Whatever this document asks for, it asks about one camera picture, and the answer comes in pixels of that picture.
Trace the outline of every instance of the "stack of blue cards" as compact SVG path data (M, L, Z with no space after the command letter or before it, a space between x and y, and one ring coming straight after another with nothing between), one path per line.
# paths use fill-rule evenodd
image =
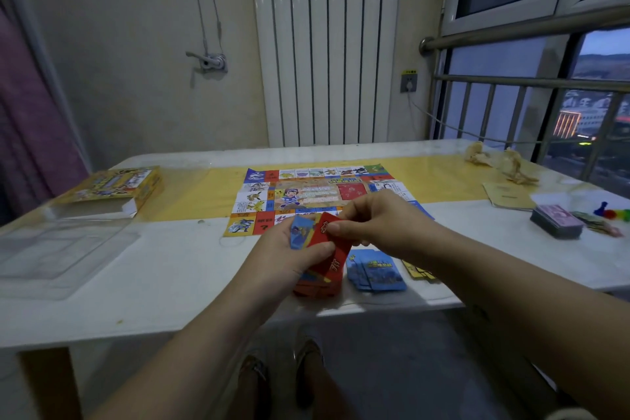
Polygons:
M404 291L407 284L387 254L373 249L353 249L346 260L348 279L360 291Z

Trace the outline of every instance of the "curtain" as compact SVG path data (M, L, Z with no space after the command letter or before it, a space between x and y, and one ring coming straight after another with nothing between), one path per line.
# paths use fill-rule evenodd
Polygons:
M17 215L88 175L18 27L0 9L0 182Z

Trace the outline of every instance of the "board game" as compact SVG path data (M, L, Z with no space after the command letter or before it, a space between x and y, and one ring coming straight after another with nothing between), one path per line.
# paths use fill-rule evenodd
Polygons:
M308 213L337 215L351 200L390 189L422 208L381 164L256 171L248 169L224 236L251 236L284 219Z

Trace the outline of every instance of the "table leg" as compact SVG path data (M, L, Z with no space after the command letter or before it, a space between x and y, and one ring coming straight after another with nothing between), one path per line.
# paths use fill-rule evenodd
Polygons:
M42 420L82 420L67 347L19 352L18 360Z

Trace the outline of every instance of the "white table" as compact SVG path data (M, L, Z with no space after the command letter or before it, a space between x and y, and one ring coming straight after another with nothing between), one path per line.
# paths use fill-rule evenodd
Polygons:
M468 141L442 140L374 145L274 148L232 152L142 155L116 167L227 167L463 153ZM537 194L540 203L592 211L601 201L630 208L630 201L602 190ZM522 211L488 201L424 204L437 221L553 273L601 290L630 288L630 225L613 239L584 230L578 241L557 241ZM129 337L181 329L225 287L258 237L222 238L227 218L133 223L141 238L62 301L0 299L0 347L25 349L87 339ZM403 272L399 261L398 268ZM461 302L443 284L408 280L403 293L359 293L346 281L328 301L289 297L271 322L374 309L444 309Z

